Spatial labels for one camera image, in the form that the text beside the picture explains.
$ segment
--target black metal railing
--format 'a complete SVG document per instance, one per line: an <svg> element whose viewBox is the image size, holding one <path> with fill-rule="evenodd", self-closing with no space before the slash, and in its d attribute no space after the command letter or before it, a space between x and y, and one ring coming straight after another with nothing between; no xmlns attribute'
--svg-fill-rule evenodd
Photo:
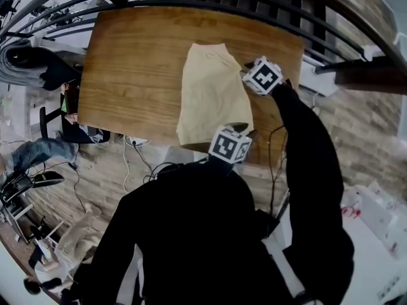
<svg viewBox="0 0 407 305"><path fill-rule="evenodd" d="M28 15L32 10L35 10L39 6L43 5L49 0L32 0L26 7L22 8L4 27L0 30L0 38L4 36L16 36L19 35L22 31L26 30L36 22L45 19L52 15L53 13L59 12L66 8L70 8L75 4L82 3L88 0L72 0L66 3L61 4L60 6L54 7L50 10L46 10L40 16L31 20L14 33L9 32L10 29L26 15ZM331 54L339 57L340 60L349 61L348 56L339 50L335 44L331 44L326 40L321 39L320 37L314 35L312 32L306 31L301 27L294 26L289 22L282 22L278 18L273 18L270 15L264 15L252 10L245 10L239 8L238 6L230 6L221 3L215 3L211 1L198 1L198 0L138 0L138 1L128 1L128 0L110 0L112 3L104 6L98 6L95 8L90 8L87 10L78 11L76 13L71 13L68 15L63 15L58 17L55 20L47 21L44 25L41 25L30 32L27 33L27 37L32 36L36 32L42 31L47 27L61 24L63 22L68 22L74 18L82 17L92 13L97 13L100 11L113 10L118 8L131 8L138 6L185 6L185 7L194 7L194 8L203 8L209 10L217 10L226 13L231 13L235 15L240 15L243 17L248 17L251 19L259 20L261 22L268 23L270 25L280 27L285 29L297 36L300 36L311 43L316 43L319 46L322 46L324 49L329 51ZM351 40L349 37L340 32L337 28L325 22L323 19L315 16L313 13L303 10L287 1L284 0L251 0L256 1L257 3L262 3L269 5L272 8L278 8L284 11L287 11L291 15L294 15L297 18L307 20L308 22L318 26L318 28L332 34L335 38L343 41L347 46L351 47L357 54L362 58L364 57L364 49L359 46L355 41ZM339 13L341 16L349 20L353 25L360 29L365 35L367 35L377 46L394 62L394 64L405 74L407 75L407 63L397 50L395 46L391 43L386 42L385 38L360 14L357 13L354 6L348 0L319 0L322 1L327 7L331 8L335 12ZM79 32L91 31L92 26L74 29L67 32L59 33L53 36L50 34L56 33L58 31L63 31L66 29L71 29L80 25L94 24L96 18L80 20L77 22L71 22L70 24L60 25L56 28L52 28L46 31L45 38L55 39L57 37L62 37L66 35L71 35ZM314 50L312 47L306 48L306 53L320 60L323 64L326 64L332 67L332 64L336 63L336 60L332 57L329 57L317 50Z"/></svg>

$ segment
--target brown wooden furniture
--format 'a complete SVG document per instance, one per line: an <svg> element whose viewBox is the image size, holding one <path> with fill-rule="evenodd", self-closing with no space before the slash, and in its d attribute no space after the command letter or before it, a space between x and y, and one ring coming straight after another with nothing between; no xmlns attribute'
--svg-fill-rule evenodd
<svg viewBox="0 0 407 305"><path fill-rule="evenodd" d="M183 67L192 43L225 43L240 65L266 55L298 87L302 40L267 24L215 11L177 7L100 13L92 32L78 121L111 132L179 145ZM258 130L248 162L268 166L268 136L281 120L271 97L249 92ZM276 164L285 132L272 139Z"/></svg>

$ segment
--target gray towel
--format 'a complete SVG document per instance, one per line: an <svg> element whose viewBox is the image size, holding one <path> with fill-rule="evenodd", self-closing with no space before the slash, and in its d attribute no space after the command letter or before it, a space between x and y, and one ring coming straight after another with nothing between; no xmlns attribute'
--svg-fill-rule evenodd
<svg viewBox="0 0 407 305"><path fill-rule="evenodd" d="M0 81L19 86L44 86L45 81L40 78L40 75L47 70L46 65L32 69L18 67L7 57L7 53L11 50L30 47L31 43L28 39L21 39L6 45L0 50Z"/></svg>

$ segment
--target stair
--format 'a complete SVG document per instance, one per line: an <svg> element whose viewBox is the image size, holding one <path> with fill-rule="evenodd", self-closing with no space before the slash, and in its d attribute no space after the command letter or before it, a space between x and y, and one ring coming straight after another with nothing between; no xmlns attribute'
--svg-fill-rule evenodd
<svg viewBox="0 0 407 305"><path fill-rule="evenodd" d="M279 23L288 24L293 27L304 30L305 32L316 36L317 38L328 42L332 46L336 45L336 38L326 32L325 28L320 25L314 25L301 18L299 15L292 14L282 8L278 8L276 5L261 3L257 0L194 0L194 1L207 1L214 4L222 4L225 6L236 7L240 10L251 11L258 13L263 16L270 17L271 19L277 20ZM333 12L329 13L329 9L326 8L325 4L319 0L281 0L289 3L297 8L312 14L313 16L327 22L329 19L329 24L335 25L335 17L332 16ZM313 57L314 59L328 64L329 62L336 62L336 55L329 50L327 50L323 45L315 42L311 42L308 39L304 39L305 42L305 54Z"/></svg>

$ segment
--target person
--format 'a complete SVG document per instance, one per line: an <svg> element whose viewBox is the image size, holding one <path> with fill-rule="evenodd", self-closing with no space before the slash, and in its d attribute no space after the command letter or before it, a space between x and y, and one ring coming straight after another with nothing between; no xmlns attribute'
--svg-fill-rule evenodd
<svg viewBox="0 0 407 305"><path fill-rule="evenodd" d="M24 279L28 293L38 295L41 290L47 290L58 294L72 285L69 273L79 267L86 253L92 246L98 245L101 237L100 233L89 233L89 229L92 228L91 220L102 211L91 203L86 203L85 209L86 214L62 235L55 251L48 241L39 241L47 256L42 256L35 264L36 277L28 276Z"/></svg>
<svg viewBox="0 0 407 305"><path fill-rule="evenodd" d="M272 97L288 134L293 239L284 257L310 304L339 305L354 247L342 227L336 151L289 85L274 88ZM258 234L244 180L206 163L173 167L121 199L93 257L82 304L305 304L290 293Z"/></svg>
<svg viewBox="0 0 407 305"><path fill-rule="evenodd" d="M74 162L79 145L71 144L60 139L40 138L35 141L24 142L9 154L0 154L0 187L15 172L25 172L52 157L63 157L68 162Z"/></svg>

